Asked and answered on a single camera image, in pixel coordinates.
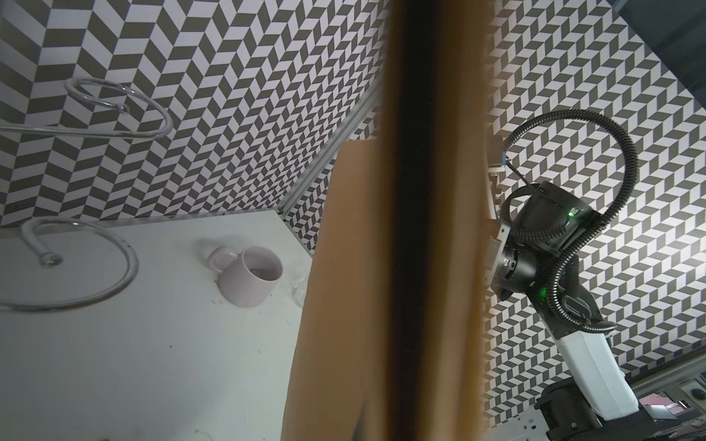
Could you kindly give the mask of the brown kraft file bag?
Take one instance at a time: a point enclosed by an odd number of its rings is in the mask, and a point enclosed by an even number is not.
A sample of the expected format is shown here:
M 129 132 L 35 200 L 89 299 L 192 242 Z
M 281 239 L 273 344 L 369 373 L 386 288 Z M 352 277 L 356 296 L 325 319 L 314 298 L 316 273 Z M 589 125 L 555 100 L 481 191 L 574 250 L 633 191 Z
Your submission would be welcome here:
M 487 1 L 390 7 L 379 136 L 339 150 L 285 440 L 476 440 L 484 429 Z

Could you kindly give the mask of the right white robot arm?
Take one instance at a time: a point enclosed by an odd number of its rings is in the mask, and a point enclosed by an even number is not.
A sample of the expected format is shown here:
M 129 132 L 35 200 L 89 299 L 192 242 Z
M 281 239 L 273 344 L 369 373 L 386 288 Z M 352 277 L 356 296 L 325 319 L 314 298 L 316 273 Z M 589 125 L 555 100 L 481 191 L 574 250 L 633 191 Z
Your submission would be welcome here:
M 610 224 L 631 196 L 621 185 L 604 213 L 551 182 L 525 185 L 502 203 L 490 288 L 505 301 L 524 294 L 540 315 L 571 377 L 544 390 L 535 408 L 550 440 L 643 440 L 654 424 L 611 352 L 616 326 L 578 280 L 578 251 Z

